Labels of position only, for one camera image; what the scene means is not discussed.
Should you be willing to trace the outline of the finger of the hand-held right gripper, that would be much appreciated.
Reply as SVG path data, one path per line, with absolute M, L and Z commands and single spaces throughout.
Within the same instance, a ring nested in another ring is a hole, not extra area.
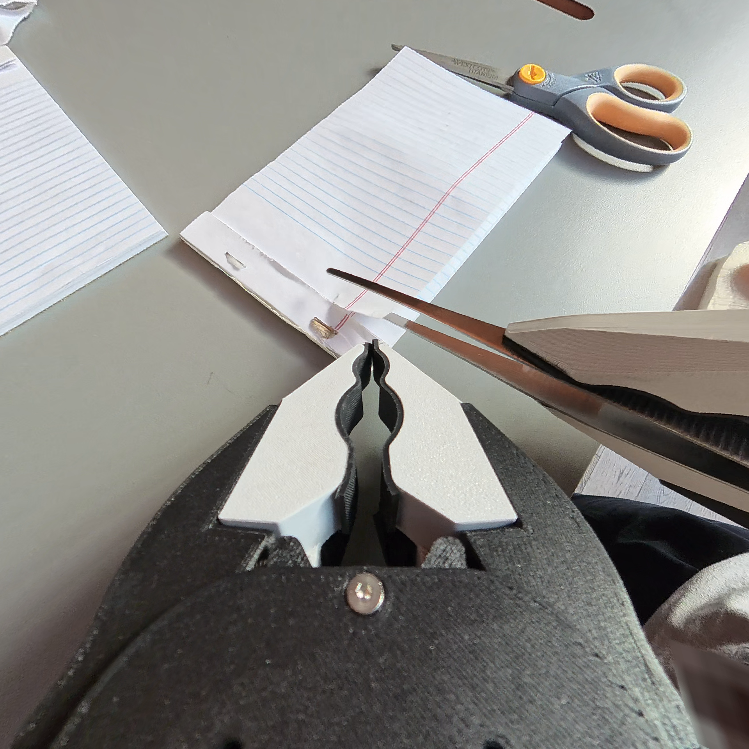
M 747 464 L 748 311 L 580 314 L 511 323 L 506 338 L 589 386 L 646 392 L 717 418 L 688 431 Z

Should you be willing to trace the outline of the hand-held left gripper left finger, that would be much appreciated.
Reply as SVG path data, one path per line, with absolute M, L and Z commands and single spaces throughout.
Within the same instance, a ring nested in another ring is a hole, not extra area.
M 321 565 L 328 539 L 351 532 L 350 434 L 370 369 L 370 345 L 358 344 L 282 399 L 219 513 L 224 525 L 294 537 L 312 566 Z

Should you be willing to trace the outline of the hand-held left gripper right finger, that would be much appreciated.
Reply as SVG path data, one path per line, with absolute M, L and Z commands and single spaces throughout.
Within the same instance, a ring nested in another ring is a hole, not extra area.
M 387 564 L 414 565 L 417 548 L 443 536 L 514 524 L 463 404 L 384 343 L 372 343 L 372 367 L 390 430 L 374 516 Z

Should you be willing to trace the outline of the person's black pants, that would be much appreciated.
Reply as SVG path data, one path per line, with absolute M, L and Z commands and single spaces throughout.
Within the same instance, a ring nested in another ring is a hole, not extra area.
M 622 577 L 641 624 L 700 570 L 748 551 L 743 527 L 648 502 L 578 493 L 572 501 Z

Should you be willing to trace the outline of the grey orange scissors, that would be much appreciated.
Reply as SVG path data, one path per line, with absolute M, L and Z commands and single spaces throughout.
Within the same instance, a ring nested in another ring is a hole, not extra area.
M 692 145 L 691 128 L 673 115 L 685 98 L 685 83 L 660 67 L 624 64 L 566 76 L 525 64 L 507 74 L 451 55 L 418 53 L 553 118 L 585 152 L 614 166 L 648 172 L 680 160 Z

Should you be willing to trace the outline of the folded white paper scrap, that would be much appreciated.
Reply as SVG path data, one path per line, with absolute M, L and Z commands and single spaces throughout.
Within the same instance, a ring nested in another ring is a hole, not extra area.
M 1 1 L 1 46 L 11 41 L 18 24 L 22 23 L 37 6 L 36 0 L 31 1 Z

